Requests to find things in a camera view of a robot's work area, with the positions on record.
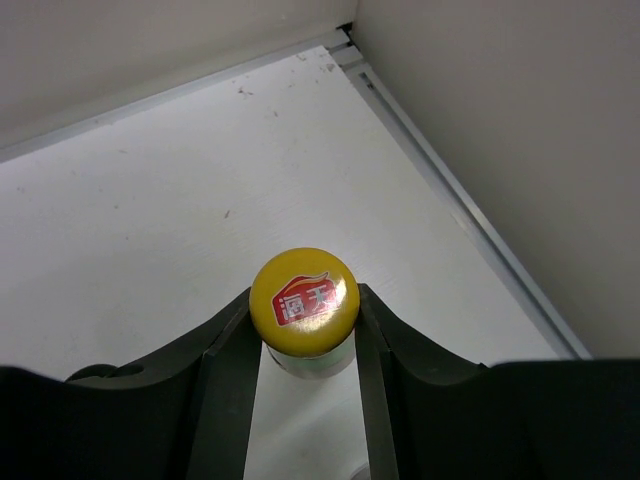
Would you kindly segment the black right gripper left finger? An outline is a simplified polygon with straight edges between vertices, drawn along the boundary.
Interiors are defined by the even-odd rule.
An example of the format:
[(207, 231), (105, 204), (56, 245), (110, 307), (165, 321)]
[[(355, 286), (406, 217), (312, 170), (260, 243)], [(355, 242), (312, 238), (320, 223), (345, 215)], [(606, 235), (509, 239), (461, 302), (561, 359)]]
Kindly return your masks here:
[(240, 479), (261, 340), (242, 293), (178, 339), (66, 380), (1, 370), (5, 479)]

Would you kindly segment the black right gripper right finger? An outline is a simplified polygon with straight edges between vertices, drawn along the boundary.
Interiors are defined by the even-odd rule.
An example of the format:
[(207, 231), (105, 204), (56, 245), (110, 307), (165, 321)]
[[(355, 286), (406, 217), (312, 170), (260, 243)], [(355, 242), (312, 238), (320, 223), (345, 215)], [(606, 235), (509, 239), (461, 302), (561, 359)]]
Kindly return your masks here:
[(357, 367), (375, 479), (635, 479), (639, 363), (468, 361), (360, 286)]

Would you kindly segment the green label yellow cap bottle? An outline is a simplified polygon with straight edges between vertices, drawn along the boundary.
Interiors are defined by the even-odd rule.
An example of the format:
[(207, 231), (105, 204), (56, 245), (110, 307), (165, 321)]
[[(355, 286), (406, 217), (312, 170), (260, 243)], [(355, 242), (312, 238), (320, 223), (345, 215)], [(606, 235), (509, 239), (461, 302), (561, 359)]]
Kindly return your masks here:
[(249, 291), (251, 320), (271, 358), (301, 379), (326, 379), (349, 366), (359, 312), (354, 275), (338, 257), (318, 248), (276, 255)]

